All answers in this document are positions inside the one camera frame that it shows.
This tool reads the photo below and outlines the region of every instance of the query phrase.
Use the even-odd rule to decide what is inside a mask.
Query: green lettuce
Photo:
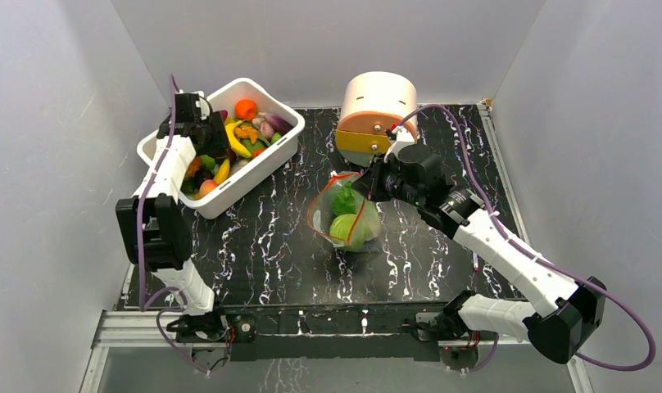
[[[336,199],[331,203],[331,209],[336,216],[357,214],[355,208],[355,196],[351,188],[352,182],[345,183]]]

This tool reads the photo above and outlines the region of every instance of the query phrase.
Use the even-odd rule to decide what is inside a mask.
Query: white cylindrical appliance
[[[357,75],[346,87],[336,129],[338,151],[350,162],[368,166],[390,146],[386,130],[417,107],[415,86],[390,72]],[[404,124],[417,138],[417,120]]]

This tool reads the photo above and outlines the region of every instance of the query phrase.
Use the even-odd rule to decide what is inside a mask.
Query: toy vegetable
[[[239,100],[237,105],[234,106],[234,114],[239,119],[244,119],[246,121],[252,121],[258,108],[256,108],[256,103],[252,100]]]
[[[275,132],[280,133],[281,135],[285,135],[292,129],[292,124],[288,123],[282,117],[273,113],[266,113],[264,118],[268,124],[273,126]]]
[[[344,241],[347,240],[356,218],[357,215],[354,214],[339,215],[331,223],[329,235],[343,239]]]
[[[270,125],[267,121],[261,122],[261,126],[259,127],[259,131],[261,131],[261,135],[263,135],[266,139],[270,140],[273,135],[275,134],[275,130],[273,129],[273,126]]]
[[[265,151],[265,149],[259,149],[259,150],[257,150],[257,151],[254,151],[254,152],[252,153],[252,158],[257,158],[257,157],[258,157],[261,153],[263,153],[264,151]]]

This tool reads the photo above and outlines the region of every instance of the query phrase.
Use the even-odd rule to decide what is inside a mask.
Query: gray floor
[[[209,354],[197,359],[206,363]],[[231,363],[205,379],[169,348],[113,348],[101,392],[571,392],[567,367],[529,345],[500,346],[466,378],[412,359],[275,359]]]

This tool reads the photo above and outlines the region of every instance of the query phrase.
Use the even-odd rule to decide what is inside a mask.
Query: orange
[[[252,100],[239,100],[237,105],[234,106],[234,114],[242,120],[252,121],[258,112],[256,103]]]

